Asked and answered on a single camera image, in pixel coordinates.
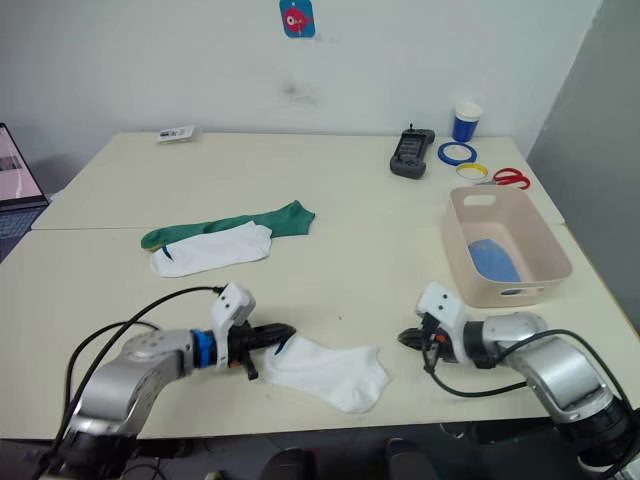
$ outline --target white sock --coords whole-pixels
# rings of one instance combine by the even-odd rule
[[[163,277],[191,273],[269,255],[271,230],[254,222],[215,233],[203,233],[159,248],[151,255],[151,270]]]
[[[265,352],[262,378],[316,395],[347,413],[371,409],[389,383],[376,347],[329,350],[294,335],[277,355]]]

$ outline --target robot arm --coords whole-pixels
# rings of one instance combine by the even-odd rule
[[[229,284],[212,308],[211,330],[159,330],[127,341],[91,377],[44,478],[120,478],[160,391],[196,368],[242,364],[257,378],[250,351],[283,344],[295,329],[251,327],[254,307],[247,290]]]
[[[550,335],[503,355],[516,343],[547,330],[539,316],[521,312],[473,321],[461,300],[437,283],[427,287],[416,313],[423,319],[422,330],[405,331],[399,340],[427,350],[425,370],[433,372],[442,358],[478,368],[499,364],[520,372],[588,473],[604,472],[637,444],[637,414],[612,393],[572,344]],[[640,456],[615,478],[640,479]]]

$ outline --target table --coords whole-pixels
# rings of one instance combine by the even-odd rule
[[[563,225],[553,225],[574,272],[540,305],[523,307],[550,327],[575,330],[591,342],[640,404],[640,344],[588,260]],[[330,348],[378,345],[393,379],[362,415],[341,413],[296,390],[249,382],[242,369],[212,369],[169,385],[141,434],[145,438],[250,434],[326,428],[509,419],[546,415],[529,390],[461,399],[441,391],[422,371],[418,352],[396,341],[416,326],[412,313],[425,285],[455,291],[438,227],[407,234],[393,222],[345,222],[319,211],[309,236],[274,239],[270,257],[166,279],[139,248],[145,229],[33,231],[0,265],[0,436],[51,438],[59,421],[66,360],[85,336],[129,318],[160,296],[195,285],[236,281],[256,297],[255,325],[285,322]],[[213,297],[194,293],[148,316],[165,328],[206,328]],[[470,309],[472,315],[512,309]],[[87,355],[95,353],[89,350]],[[260,355],[254,355],[260,369]],[[88,364],[87,357],[80,367]],[[439,366],[441,378],[466,390],[520,377],[506,368],[480,371]]]
[[[449,192],[467,183],[427,153],[427,174],[391,174],[398,137],[202,134],[156,145],[155,133],[116,135],[78,174],[33,228],[158,228],[275,210],[293,200],[343,222],[398,227],[439,225]],[[478,162],[491,172],[516,167],[547,223],[564,219],[513,140],[477,138]]]

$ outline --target sticker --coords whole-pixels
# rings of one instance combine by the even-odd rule
[[[310,38],[316,34],[309,0],[280,0],[280,15],[287,37]]]

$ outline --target scissors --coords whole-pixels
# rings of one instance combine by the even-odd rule
[[[531,186],[531,181],[517,168],[501,168],[493,175],[491,180],[483,184],[513,185],[520,190],[526,190]]]

